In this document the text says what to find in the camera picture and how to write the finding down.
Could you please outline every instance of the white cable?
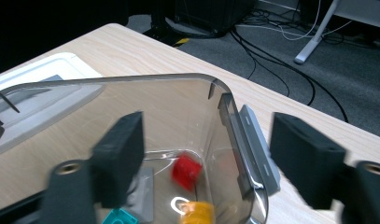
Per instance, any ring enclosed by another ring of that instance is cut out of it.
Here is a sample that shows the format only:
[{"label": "white cable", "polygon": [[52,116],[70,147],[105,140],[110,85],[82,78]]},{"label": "white cable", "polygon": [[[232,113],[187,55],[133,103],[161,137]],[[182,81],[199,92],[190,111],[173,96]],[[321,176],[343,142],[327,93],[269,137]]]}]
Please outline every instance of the white cable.
[{"label": "white cable", "polygon": [[326,34],[323,34],[322,36],[324,36],[324,35],[329,35],[329,34],[332,34],[332,33],[336,32],[336,31],[338,31],[338,30],[341,30],[342,28],[346,27],[350,22],[352,22],[352,21],[349,21],[349,22],[345,23],[344,25],[340,26],[339,28],[336,28],[336,29],[333,30],[333,31],[329,31],[329,32],[327,32]]},{"label": "white cable", "polygon": [[[256,26],[256,25],[246,25],[246,24],[238,24],[236,26],[242,26],[242,27],[253,27],[253,28],[262,28],[262,29],[267,29],[267,30],[272,30],[272,31],[277,31],[279,33],[282,33],[281,30],[278,30],[278,29],[274,29],[274,28],[270,28],[270,27],[266,27],[266,26]],[[287,32],[287,31],[283,31],[285,34],[288,34],[288,35],[296,35],[296,36],[303,36],[303,35],[298,35],[298,34],[294,34],[294,33],[290,33],[290,32]],[[313,36],[312,35],[309,35],[309,36],[306,36],[306,38],[312,38]]]},{"label": "white cable", "polygon": [[281,25],[278,25],[280,27],[280,29],[282,30],[283,37],[285,37],[287,40],[299,40],[299,39],[307,37],[314,30],[314,28],[317,24],[318,13],[320,12],[320,6],[321,6],[321,0],[318,0],[318,8],[317,8],[315,23],[313,24],[312,28],[309,30],[308,33],[306,33],[305,35],[302,35],[300,37],[297,37],[297,38],[289,38],[289,37],[285,36],[285,31],[283,30],[283,27]]}]

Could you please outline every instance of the yellow block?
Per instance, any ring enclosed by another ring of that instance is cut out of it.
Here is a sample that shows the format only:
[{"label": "yellow block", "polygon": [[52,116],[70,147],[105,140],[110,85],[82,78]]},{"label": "yellow block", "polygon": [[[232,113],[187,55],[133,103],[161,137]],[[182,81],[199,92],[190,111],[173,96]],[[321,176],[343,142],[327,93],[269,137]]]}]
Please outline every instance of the yellow block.
[{"label": "yellow block", "polygon": [[210,203],[182,203],[180,210],[184,212],[180,224],[213,224],[214,207]]}]

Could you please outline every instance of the wooden table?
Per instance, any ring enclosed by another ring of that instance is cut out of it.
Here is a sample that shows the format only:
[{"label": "wooden table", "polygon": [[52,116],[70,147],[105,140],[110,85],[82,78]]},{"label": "wooden table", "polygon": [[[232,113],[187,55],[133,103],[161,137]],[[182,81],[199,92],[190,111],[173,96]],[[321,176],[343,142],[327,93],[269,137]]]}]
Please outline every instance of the wooden table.
[{"label": "wooden table", "polygon": [[[273,113],[283,112],[305,120],[348,149],[348,164],[353,165],[356,160],[380,162],[380,137],[120,25],[108,24],[28,63],[60,52],[75,53],[105,77],[176,73],[203,73],[217,77],[229,86],[238,108],[247,104],[255,111],[266,139],[270,136]],[[339,218],[339,204],[335,203],[333,209],[334,211],[310,209],[283,177],[281,191],[270,198],[268,222],[333,223]]]}]

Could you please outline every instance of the white plastic tray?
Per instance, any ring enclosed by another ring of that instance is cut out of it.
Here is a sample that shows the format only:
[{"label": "white plastic tray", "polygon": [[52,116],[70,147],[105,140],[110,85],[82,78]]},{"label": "white plastic tray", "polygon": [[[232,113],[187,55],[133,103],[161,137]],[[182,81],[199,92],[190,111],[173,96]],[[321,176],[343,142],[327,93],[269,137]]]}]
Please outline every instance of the white plastic tray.
[{"label": "white plastic tray", "polygon": [[[59,53],[0,76],[0,91],[21,83],[101,77],[72,53]],[[48,128],[103,90],[101,85],[14,91],[6,96],[20,111],[0,97],[0,120],[5,129],[0,153]]]}]

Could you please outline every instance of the plastic bin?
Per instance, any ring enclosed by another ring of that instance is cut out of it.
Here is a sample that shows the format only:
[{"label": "plastic bin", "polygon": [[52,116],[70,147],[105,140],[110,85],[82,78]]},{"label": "plastic bin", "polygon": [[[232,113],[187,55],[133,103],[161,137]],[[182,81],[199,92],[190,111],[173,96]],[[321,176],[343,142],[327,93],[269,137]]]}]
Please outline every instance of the plastic bin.
[{"label": "plastic bin", "polygon": [[[112,77],[23,84],[1,93],[10,99],[37,90],[36,97],[23,100],[31,105],[43,94],[73,87],[97,90],[97,94],[91,94],[86,102],[78,101],[77,106],[73,106],[73,99],[75,94],[83,95],[81,90],[63,97],[57,105],[67,100],[69,108],[53,117],[48,127],[33,135],[24,133],[16,146],[0,154],[1,160],[11,161],[1,174],[7,178],[0,182],[0,194],[23,191],[11,198],[14,203],[43,189],[53,166],[88,159],[91,148],[116,120],[143,111],[147,153],[142,169],[151,170],[152,189],[143,186],[147,190],[134,201],[141,203],[140,209],[152,209],[152,223],[178,223],[180,214],[171,205],[176,197],[212,203],[218,224],[266,222],[267,190],[224,83],[199,74]],[[203,166],[193,191],[171,179],[173,163],[183,152]],[[153,194],[151,201],[146,200],[148,192]],[[103,220],[108,212],[102,209],[99,218]]]}]

